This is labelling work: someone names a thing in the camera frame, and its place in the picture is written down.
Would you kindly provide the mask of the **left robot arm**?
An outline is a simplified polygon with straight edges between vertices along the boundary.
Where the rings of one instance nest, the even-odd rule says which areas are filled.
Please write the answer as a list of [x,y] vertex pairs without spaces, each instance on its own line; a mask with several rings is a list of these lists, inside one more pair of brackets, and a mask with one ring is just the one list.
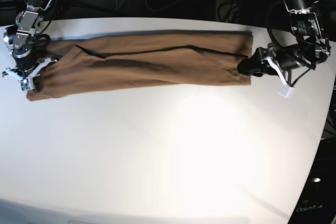
[[292,71],[305,67],[315,70],[317,65],[326,62],[331,47],[324,29],[319,0],[278,0],[268,9],[266,22],[272,11],[283,4],[290,15],[291,33],[297,43],[282,46],[275,38],[272,29],[267,27],[271,43],[267,48],[259,47],[252,57],[244,59],[237,66],[237,71],[245,76],[262,77],[267,74],[278,76],[285,87],[294,88],[297,81],[292,81]]

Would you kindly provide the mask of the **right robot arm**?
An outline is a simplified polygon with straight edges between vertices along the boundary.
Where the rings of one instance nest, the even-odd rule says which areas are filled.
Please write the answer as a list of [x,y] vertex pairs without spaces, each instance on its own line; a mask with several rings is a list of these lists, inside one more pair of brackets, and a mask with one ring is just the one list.
[[5,29],[3,41],[15,68],[6,68],[2,76],[15,78],[22,91],[39,91],[40,72],[57,60],[40,59],[38,53],[50,43],[50,36],[39,28],[46,11],[55,0],[24,0],[26,9],[17,14],[15,24]]

